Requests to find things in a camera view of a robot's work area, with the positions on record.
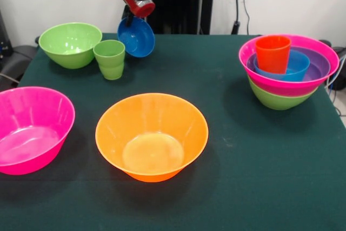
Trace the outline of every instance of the orange cup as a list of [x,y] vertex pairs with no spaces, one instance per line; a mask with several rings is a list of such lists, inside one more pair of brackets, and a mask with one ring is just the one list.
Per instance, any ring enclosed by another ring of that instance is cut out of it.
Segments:
[[208,126],[188,101],[147,93],[110,107],[95,135],[99,152],[113,166],[137,180],[159,182],[175,176],[202,153]]
[[271,73],[285,74],[291,39],[280,35],[261,37],[256,41],[258,67]]

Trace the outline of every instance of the purple bowl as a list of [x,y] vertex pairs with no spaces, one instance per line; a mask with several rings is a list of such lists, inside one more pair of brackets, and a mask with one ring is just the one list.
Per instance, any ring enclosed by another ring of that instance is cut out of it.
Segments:
[[[291,49],[304,53],[310,59],[310,66],[308,68],[307,73],[304,76],[303,81],[317,80],[319,78],[323,78],[329,73],[330,64],[323,55],[315,51],[305,49],[305,48],[300,48],[300,47],[291,47]],[[247,67],[252,71],[255,71],[255,66],[254,66],[255,57],[256,57],[256,54],[252,55],[248,59],[248,62],[247,62]]]

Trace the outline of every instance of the green tablecloth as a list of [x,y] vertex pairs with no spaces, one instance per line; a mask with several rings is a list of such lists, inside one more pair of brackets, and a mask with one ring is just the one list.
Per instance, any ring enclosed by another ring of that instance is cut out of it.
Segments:
[[[21,86],[65,93],[76,122],[50,165],[0,175],[0,230],[346,230],[346,131],[325,91],[273,111],[238,61],[249,37],[156,39],[152,55],[127,59],[117,81],[104,80],[95,61],[67,70],[38,52]],[[108,164],[94,138],[108,107],[153,91],[192,102],[210,131],[192,165],[154,184]]]

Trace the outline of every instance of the plastic bowl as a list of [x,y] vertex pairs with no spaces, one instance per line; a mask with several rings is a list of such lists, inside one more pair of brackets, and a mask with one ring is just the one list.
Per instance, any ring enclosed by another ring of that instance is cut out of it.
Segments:
[[286,96],[275,95],[261,89],[250,78],[249,78],[249,82],[250,82],[251,89],[254,92],[255,96],[258,98],[258,100],[267,108],[275,109],[275,110],[287,110],[287,109],[293,108],[303,103],[317,90],[316,88],[312,92],[303,96],[299,96],[299,97],[286,97]]
[[305,73],[308,71],[309,65],[309,58],[305,54],[294,50],[290,50],[287,70],[285,74],[276,74],[261,70],[257,64],[257,58],[254,59],[255,71],[258,74],[267,78],[274,78],[279,81],[302,81],[304,79]]
[[94,59],[92,49],[102,39],[99,28],[85,23],[60,24],[39,38],[42,50],[60,66],[79,69]]
[[118,27],[118,39],[125,45],[125,50],[133,57],[143,58],[151,54],[155,46],[155,35],[150,25],[134,17],[131,26],[126,27],[126,18]]
[[172,178],[202,153],[208,126],[188,101],[161,93],[131,96],[109,108],[96,144],[113,166],[144,182]]
[[241,47],[239,51],[239,60],[251,80],[265,91],[283,96],[303,96],[309,94],[321,83],[323,83],[329,76],[335,73],[339,66],[339,58],[332,48],[320,41],[299,35],[285,36],[291,39],[292,47],[310,49],[323,55],[330,63],[330,71],[328,74],[316,80],[303,82],[279,81],[257,74],[247,67],[247,61],[253,54],[255,54],[255,42],[257,41],[258,37],[246,42]]
[[[304,48],[293,47],[292,49],[304,53],[310,59],[310,66],[308,68],[307,73],[305,73],[303,81],[313,81],[328,75],[330,70],[330,64],[328,60],[324,58],[323,55]],[[255,71],[255,58],[256,55],[253,54],[247,62],[247,67],[252,71]]]
[[49,164],[59,153],[75,120],[62,93],[22,87],[0,93],[0,172],[22,175]]

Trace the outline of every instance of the cup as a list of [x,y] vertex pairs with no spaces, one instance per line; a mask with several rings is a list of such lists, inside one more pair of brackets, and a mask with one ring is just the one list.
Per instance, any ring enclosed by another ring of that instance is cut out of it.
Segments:
[[302,52],[291,50],[290,57],[288,59],[287,70],[285,74],[270,73],[261,70],[258,67],[257,59],[254,59],[255,71],[267,78],[273,78],[278,81],[303,81],[305,74],[310,66],[310,59]]
[[117,80],[123,75],[125,45],[117,40],[98,43],[94,49],[99,69],[107,80]]
[[291,39],[281,35],[261,37],[256,41],[258,67],[261,70],[285,74],[290,54]]

